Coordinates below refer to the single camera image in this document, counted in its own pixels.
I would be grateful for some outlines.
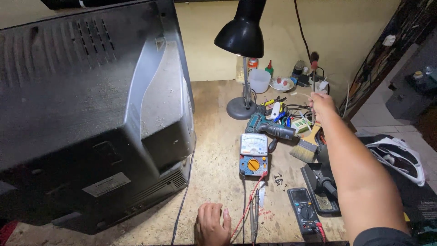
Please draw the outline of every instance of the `desk lamp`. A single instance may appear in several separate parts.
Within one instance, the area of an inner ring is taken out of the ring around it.
[[[266,1],[240,0],[234,19],[221,29],[214,40],[214,44],[218,47],[243,56],[243,97],[232,99],[226,106],[228,115],[234,119],[249,119],[257,109],[257,105],[251,99],[250,85],[247,82],[246,58],[262,58],[264,56],[264,41],[260,28],[260,19]]]

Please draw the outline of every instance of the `green glue bottle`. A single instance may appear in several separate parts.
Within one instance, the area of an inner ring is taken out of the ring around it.
[[[270,60],[270,63],[269,63],[269,65],[266,67],[266,69],[264,69],[264,70],[266,70],[267,72],[269,72],[269,74],[270,74],[270,77],[273,77],[273,67],[272,67],[272,60]]]

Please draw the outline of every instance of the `lamp base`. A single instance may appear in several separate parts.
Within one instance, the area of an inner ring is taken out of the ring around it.
[[[246,109],[244,104],[244,97],[237,97],[228,102],[226,106],[226,112],[228,115],[237,120],[250,119],[250,117],[256,112],[257,105],[250,101],[250,107]]]

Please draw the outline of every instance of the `wooden desk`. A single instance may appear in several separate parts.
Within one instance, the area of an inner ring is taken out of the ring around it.
[[[197,147],[175,244],[194,243],[197,209],[206,201],[223,203],[224,207],[228,207],[233,228],[243,213],[243,184],[238,174],[238,157],[239,138],[247,121],[234,120],[226,113],[227,102],[241,96],[242,86],[235,81],[203,81],[193,82],[192,88]],[[311,89],[298,87],[297,91],[309,95]],[[308,101],[303,95],[278,94],[269,88],[258,95],[257,102],[278,95],[286,96],[287,104]],[[288,184],[287,188],[306,187],[300,171],[304,162],[290,156],[289,149],[289,146],[278,143],[271,157],[270,178],[264,208],[261,209],[263,214],[259,216],[258,243],[303,242],[287,193],[273,181],[273,175],[280,172],[284,184]],[[247,196],[255,182],[246,181]],[[19,223],[7,245],[169,245],[183,194],[184,190],[148,211],[93,236],[54,228],[53,225],[37,227]],[[342,218],[319,218],[329,241],[346,240]],[[245,224],[246,243],[250,242],[249,221],[247,219]],[[239,233],[233,243],[242,243],[242,236]]]

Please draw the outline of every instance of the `hand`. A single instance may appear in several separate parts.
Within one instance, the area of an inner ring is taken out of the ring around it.
[[[330,95],[311,92],[312,99],[309,99],[309,106],[316,115],[316,120],[323,125],[323,115],[326,113],[336,113],[334,101]]]
[[[223,211],[223,225],[220,224],[220,210],[223,204],[204,203],[198,209],[197,231],[201,246],[228,246],[231,243],[231,217],[227,208]]]

